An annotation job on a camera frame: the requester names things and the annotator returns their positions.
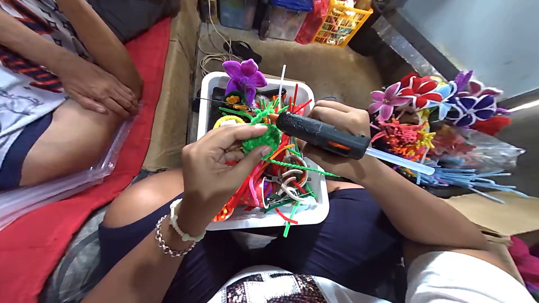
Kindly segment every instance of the navy blue shorts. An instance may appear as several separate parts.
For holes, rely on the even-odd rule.
[[[52,122],[52,112],[26,125],[5,155],[0,168],[0,191],[19,186],[23,162],[30,148],[43,135]]]
[[[163,302],[207,302],[237,272],[262,264],[328,278],[354,291],[400,301],[395,289],[381,288],[387,288],[398,271],[402,236],[365,189],[336,190],[329,193],[329,201],[329,214],[322,223],[292,226],[287,238],[271,241],[256,256],[243,250],[230,231],[208,231],[184,257]],[[106,272],[153,231],[159,218],[170,211],[170,203],[120,228],[99,226]],[[282,235],[283,229],[242,231],[268,234],[276,230]],[[397,297],[405,292],[405,278],[401,280],[404,289],[397,291]]]

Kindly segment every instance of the chain bracelet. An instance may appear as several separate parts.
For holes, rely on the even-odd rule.
[[[164,215],[161,219],[159,219],[159,221],[157,221],[157,224],[155,224],[155,229],[156,229],[155,239],[157,240],[158,246],[163,249],[164,254],[169,254],[171,257],[184,256],[189,251],[191,251],[193,247],[195,247],[195,244],[197,243],[193,242],[191,245],[189,245],[189,247],[187,247],[186,249],[182,251],[173,250],[172,248],[168,247],[165,244],[165,240],[163,240],[163,235],[161,234],[161,223],[163,222],[163,220],[165,220],[166,217],[167,216]]]

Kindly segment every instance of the white plastic stick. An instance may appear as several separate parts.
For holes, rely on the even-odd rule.
[[[279,97],[279,108],[282,108],[282,82],[283,80],[285,79],[285,70],[286,70],[286,64],[283,64],[282,65],[282,74],[281,74],[281,84],[279,85],[279,95],[277,97]]]
[[[434,168],[433,167],[429,167],[429,166],[423,165],[421,163],[413,162],[413,161],[410,161],[408,159],[401,158],[399,156],[395,156],[395,155],[386,153],[386,152],[378,150],[378,149],[368,147],[367,150],[365,151],[365,153],[367,155],[371,155],[373,157],[376,157],[376,158],[378,158],[380,160],[388,161],[388,162],[391,162],[391,163],[399,165],[399,166],[404,166],[406,168],[409,168],[411,170],[415,170],[415,171],[417,171],[419,173],[422,173],[422,174],[425,174],[425,175],[434,174]]]

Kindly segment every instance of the wrist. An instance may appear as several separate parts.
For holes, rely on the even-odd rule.
[[[382,161],[369,155],[366,155],[361,160],[357,161],[355,170],[361,170],[362,173],[357,173],[357,175],[363,176],[363,178],[354,181],[365,188],[376,186],[380,180],[387,178],[388,173],[394,173],[394,171]]]
[[[183,198],[182,202],[176,207],[176,216],[178,227],[192,237],[197,237],[202,234],[211,218],[205,218],[204,211],[199,209],[199,203],[192,202],[189,199]]]
[[[163,235],[163,240],[165,240],[165,243],[170,248],[177,251],[182,251],[188,248],[192,244],[192,241],[183,241],[182,237],[169,224],[169,220],[170,215],[167,215],[161,224],[161,234]]]
[[[77,55],[58,46],[55,47],[54,50],[51,50],[49,56],[46,56],[46,60],[43,65],[57,76],[60,76],[59,74],[61,74],[62,68],[71,64],[66,61],[71,59],[73,56]]]

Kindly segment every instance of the bracelet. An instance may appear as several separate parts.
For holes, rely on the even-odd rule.
[[[206,235],[206,231],[203,231],[200,235],[196,237],[192,237],[188,233],[185,233],[181,229],[179,229],[178,216],[176,215],[175,209],[182,200],[183,198],[174,200],[172,203],[170,203],[170,225],[172,225],[172,227],[176,230],[178,235],[182,237],[182,241],[193,241],[195,243],[199,242]]]
[[[163,222],[163,220],[165,220],[166,217],[167,216],[164,215],[161,219],[159,219],[159,221],[157,221],[157,224],[155,224],[155,229],[157,233],[157,235],[155,236],[155,239],[158,242],[158,246],[163,249],[164,254],[169,254],[171,257],[184,256],[188,252],[190,252],[197,243],[193,242],[191,245],[189,245],[189,247],[187,247],[186,249],[182,251],[173,250],[172,248],[168,247],[165,243],[165,240],[163,240],[163,235],[161,234],[161,222]]]

